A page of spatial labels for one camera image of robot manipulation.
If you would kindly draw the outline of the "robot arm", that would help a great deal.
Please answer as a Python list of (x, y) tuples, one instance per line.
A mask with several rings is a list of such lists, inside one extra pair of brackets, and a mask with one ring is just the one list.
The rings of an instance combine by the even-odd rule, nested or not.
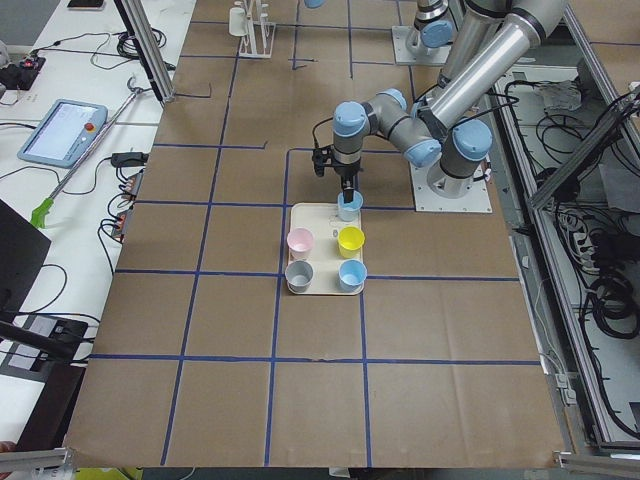
[(457, 31), (447, 0), (417, 0), (412, 26), (394, 26), (396, 50), (412, 55), (449, 53)]
[(441, 156), (449, 133), (464, 114), (529, 49), (557, 27), (563, 1), (468, 1), (461, 28), (438, 82), (415, 102), (410, 114), (396, 89), (364, 102), (339, 104), (333, 114), (333, 142), (314, 152), (314, 169), (333, 169), (345, 201), (354, 197), (363, 140), (380, 134), (412, 165), (430, 166)]

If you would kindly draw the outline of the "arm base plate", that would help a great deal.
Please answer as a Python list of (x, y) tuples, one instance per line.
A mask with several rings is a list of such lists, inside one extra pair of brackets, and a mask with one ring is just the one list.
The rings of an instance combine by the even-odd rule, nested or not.
[(412, 166), (415, 210), (490, 214), (492, 206), (480, 166), (484, 160), (488, 160), (487, 154), (479, 160), (471, 160), (453, 149), (430, 167)]
[(393, 26), (392, 40), (398, 65), (443, 66), (451, 49), (450, 44), (438, 48), (424, 46), (414, 26)]

